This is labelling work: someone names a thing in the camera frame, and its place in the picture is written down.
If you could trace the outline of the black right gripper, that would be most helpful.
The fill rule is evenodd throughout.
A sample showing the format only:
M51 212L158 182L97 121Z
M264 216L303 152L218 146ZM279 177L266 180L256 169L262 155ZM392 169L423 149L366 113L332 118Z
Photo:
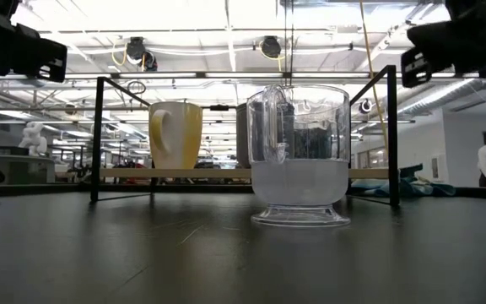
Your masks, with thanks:
M438 72L486 78L486 19L423 24L407 31L413 48L401 55L402 85L414 88Z

